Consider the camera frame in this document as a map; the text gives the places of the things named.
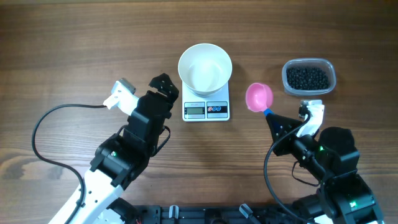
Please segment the clear plastic container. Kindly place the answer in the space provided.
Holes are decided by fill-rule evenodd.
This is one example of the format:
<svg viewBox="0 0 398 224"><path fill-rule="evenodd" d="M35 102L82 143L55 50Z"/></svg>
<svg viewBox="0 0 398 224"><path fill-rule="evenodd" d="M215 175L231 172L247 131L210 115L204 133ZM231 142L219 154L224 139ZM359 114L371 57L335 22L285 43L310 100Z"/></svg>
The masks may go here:
<svg viewBox="0 0 398 224"><path fill-rule="evenodd" d="M332 63L326 59L298 58L283 66L282 83L289 95L324 95L335 88L336 73Z"/></svg>

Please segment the white digital kitchen scale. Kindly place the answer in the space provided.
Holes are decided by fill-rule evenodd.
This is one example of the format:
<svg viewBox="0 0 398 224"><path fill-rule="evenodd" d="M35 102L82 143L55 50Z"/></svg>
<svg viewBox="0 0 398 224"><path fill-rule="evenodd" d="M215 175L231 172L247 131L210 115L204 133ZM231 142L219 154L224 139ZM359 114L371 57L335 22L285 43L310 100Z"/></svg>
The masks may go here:
<svg viewBox="0 0 398 224"><path fill-rule="evenodd" d="M230 119L228 84L207 96L196 95L183 84L182 119L185 122L228 121Z"/></svg>

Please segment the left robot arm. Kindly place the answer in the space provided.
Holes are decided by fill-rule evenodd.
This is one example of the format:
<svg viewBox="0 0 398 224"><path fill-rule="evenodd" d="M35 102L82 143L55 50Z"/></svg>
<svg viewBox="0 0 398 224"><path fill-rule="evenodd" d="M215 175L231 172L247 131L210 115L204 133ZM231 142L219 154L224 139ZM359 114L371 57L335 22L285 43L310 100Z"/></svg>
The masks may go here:
<svg viewBox="0 0 398 224"><path fill-rule="evenodd" d="M98 146L83 183L51 223L127 223L131 220L114 212L111 204L162 149L159 137L167 129L164 122L171 117L170 110L179 95L166 73L154 77L149 85L156 91L137 97L134 86L126 79L114 84L111 96L103 104L109 110L119 108L127 114L127 124Z"/></svg>

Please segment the pink scoop blue handle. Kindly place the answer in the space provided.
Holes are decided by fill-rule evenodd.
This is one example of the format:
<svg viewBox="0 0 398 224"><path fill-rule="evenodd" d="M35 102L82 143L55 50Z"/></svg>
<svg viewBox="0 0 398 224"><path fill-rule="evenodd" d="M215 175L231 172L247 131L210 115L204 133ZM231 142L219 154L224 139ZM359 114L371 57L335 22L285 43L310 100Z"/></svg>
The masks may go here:
<svg viewBox="0 0 398 224"><path fill-rule="evenodd" d="M271 88L266 84L253 83L246 90L246 106L255 113L263 112L264 116L273 114L271 110L273 101L274 94Z"/></svg>

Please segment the white bowl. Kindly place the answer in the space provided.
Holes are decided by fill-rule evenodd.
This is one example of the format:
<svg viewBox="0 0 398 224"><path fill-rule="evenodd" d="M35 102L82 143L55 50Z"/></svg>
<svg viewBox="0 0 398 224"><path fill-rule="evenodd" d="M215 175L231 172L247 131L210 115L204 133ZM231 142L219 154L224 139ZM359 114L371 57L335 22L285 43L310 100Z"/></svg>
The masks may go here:
<svg viewBox="0 0 398 224"><path fill-rule="evenodd" d="M189 47L178 61L181 81L197 95L211 95L221 90L229 82L232 71L227 52L209 43Z"/></svg>

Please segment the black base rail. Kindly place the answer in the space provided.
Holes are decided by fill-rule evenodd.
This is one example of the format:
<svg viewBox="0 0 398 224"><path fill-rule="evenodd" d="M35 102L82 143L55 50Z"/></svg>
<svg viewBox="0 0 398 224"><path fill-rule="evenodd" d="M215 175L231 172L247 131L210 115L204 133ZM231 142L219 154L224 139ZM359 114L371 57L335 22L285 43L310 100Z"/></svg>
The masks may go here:
<svg viewBox="0 0 398 224"><path fill-rule="evenodd" d="M135 206L130 224L286 224L298 223L276 205L250 207Z"/></svg>

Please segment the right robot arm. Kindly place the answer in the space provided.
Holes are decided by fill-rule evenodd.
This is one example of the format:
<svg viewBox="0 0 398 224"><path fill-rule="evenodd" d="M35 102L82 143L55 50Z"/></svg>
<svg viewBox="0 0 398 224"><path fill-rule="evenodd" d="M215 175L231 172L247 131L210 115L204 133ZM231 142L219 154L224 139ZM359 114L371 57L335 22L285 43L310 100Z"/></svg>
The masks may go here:
<svg viewBox="0 0 398 224"><path fill-rule="evenodd" d="M382 223L384 216L372 190L358 174L359 151L349 129L329 127L299 136L309 120L299 121L276 114L266 115L273 143L266 154L291 154L296 163L317 179L317 191L288 207L276 196L266 180L274 200L283 211L301 223L314 223L326 215L333 223Z"/></svg>

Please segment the black beans in container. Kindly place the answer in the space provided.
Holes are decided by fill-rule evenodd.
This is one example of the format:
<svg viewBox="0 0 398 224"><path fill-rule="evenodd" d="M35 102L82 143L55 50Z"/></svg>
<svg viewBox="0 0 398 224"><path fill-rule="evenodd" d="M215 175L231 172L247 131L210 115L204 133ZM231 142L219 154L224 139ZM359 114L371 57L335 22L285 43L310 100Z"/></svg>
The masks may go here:
<svg viewBox="0 0 398 224"><path fill-rule="evenodd" d="M286 75L287 83L296 90L323 90L330 86L326 72L318 67L291 67Z"/></svg>

